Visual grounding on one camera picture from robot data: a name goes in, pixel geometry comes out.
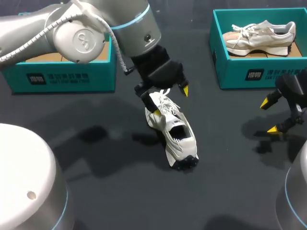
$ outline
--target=logo on box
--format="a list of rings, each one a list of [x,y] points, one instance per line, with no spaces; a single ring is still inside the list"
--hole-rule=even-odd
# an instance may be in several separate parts
[[[44,75],[41,73],[27,73],[31,85],[46,85]]]
[[[249,69],[245,77],[246,81],[259,81],[262,78],[264,69]]]

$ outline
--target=teal box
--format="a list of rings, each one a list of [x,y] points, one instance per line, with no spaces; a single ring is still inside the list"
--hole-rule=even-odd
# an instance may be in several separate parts
[[[223,34],[232,25],[244,27],[268,20],[272,24],[296,23],[295,43],[302,57],[234,58],[226,50]],[[210,49],[221,89],[272,88],[284,72],[307,67],[307,11],[305,8],[214,10]]]
[[[111,41],[108,34],[106,41]],[[106,46],[106,60],[88,64],[20,62],[3,70],[2,74],[13,93],[114,92],[116,53],[111,42],[106,42]]]

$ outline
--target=white sneaker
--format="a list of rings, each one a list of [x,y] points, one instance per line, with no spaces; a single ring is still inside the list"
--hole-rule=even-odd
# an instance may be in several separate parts
[[[287,56],[295,38],[295,23],[273,25],[267,20],[245,27],[232,25],[233,32],[223,34],[229,53],[246,56],[254,50],[272,55]]]
[[[199,160],[194,133],[184,114],[179,111],[180,107],[166,96],[170,89],[163,92],[150,94],[161,114],[156,115],[145,108],[147,123],[165,136],[169,165],[178,170],[192,168]]]

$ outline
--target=shoe heel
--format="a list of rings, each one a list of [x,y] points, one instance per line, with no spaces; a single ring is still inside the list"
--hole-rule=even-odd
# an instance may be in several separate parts
[[[167,161],[170,167],[173,167],[173,165],[176,162],[176,159],[173,157],[173,155],[170,153],[172,150],[169,148],[168,145],[166,145],[165,148],[165,153],[166,153],[166,157],[167,157]]]
[[[277,56],[287,56],[289,54],[289,48],[286,47],[266,47],[265,52]]]

